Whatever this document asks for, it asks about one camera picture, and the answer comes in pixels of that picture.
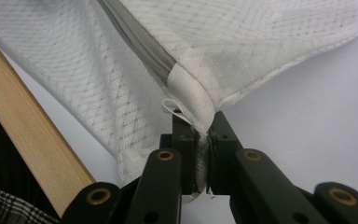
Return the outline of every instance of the gray zipper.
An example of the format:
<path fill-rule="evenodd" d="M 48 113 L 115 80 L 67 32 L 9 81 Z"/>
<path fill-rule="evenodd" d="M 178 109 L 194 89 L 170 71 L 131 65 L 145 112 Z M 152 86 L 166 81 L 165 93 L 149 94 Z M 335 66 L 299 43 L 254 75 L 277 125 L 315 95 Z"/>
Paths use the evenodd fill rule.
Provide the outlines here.
<path fill-rule="evenodd" d="M 110 21 L 144 64 L 164 82 L 175 65 L 175 59 L 146 31 L 118 0 L 98 0 Z"/>

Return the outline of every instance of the wooden stick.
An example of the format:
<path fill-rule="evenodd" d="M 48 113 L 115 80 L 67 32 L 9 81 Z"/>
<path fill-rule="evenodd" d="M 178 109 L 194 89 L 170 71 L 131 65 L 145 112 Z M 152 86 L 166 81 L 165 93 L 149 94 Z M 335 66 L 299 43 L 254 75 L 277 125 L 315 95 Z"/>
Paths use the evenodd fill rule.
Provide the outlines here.
<path fill-rule="evenodd" d="M 95 180 L 0 51 L 0 122 L 62 216 Z"/>

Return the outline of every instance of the white mesh fabric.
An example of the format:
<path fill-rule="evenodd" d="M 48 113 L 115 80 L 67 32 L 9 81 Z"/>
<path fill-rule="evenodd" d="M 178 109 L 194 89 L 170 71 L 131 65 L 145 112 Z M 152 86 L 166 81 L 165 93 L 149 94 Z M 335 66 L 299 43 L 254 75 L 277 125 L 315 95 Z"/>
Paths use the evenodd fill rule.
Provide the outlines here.
<path fill-rule="evenodd" d="M 358 36 L 353 0 L 119 1 L 176 60 L 168 77 L 176 103 L 166 107 L 180 108 L 201 139 L 215 111 Z M 197 162 L 202 188 L 208 172 L 204 151 Z"/>
<path fill-rule="evenodd" d="M 124 183 L 171 131 L 165 94 L 96 1 L 0 1 L 0 44 L 113 153 Z"/>

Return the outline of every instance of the round hole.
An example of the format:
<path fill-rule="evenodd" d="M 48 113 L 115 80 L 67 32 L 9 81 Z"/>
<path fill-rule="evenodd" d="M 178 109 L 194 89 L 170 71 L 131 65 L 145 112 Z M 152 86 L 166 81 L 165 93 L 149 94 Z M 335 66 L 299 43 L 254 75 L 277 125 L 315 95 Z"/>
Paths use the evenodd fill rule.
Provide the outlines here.
<path fill-rule="evenodd" d="M 226 140 L 228 139 L 228 136 L 226 134 L 218 134 L 217 136 L 217 139 L 219 140 Z"/>
<path fill-rule="evenodd" d="M 245 151 L 245 153 L 243 155 L 245 156 L 246 159 L 248 159 L 250 161 L 260 161 L 261 160 L 261 155 L 255 151 Z"/>
<path fill-rule="evenodd" d="M 173 158 L 173 153 L 171 153 L 170 151 L 162 151 L 159 152 L 157 158 L 161 161 L 169 161 Z"/>
<path fill-rule="evenodd" d="M 302 213 L 293 213 L 293 219 L 298 223 L 308 223 L 308 218 Z"/>
<path fill-rule="evenodd" d="M 336 200 L 339 203 L 346 204 L 348 206 L 353 206 L 357 204 L 356 198 L 349 192 L 344 189 L 330 189 L 328 190 L 330 197 Z"/>
<path fill-rule="evenodd" d="M 87 202 L 92 205 L 105 203 L 112 194 L 109 189 L 100 188 L 94 189 L 87 195 Z"/>
<path fill-rule="evenodd" d="M 155 223 L 158 221 L 158 214 L 155 212 L 148 212 L 144 217 L 145 223 Z"/>

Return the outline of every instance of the plaid fabric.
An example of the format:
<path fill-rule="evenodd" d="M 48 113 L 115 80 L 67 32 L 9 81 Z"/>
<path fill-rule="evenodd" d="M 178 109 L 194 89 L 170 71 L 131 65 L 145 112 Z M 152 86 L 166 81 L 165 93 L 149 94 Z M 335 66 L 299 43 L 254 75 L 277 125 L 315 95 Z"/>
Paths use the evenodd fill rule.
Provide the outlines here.
<path fill-rule="evenodd" d="M 49 224 L 59 220 L 0 190 L 0 224 Z"/>

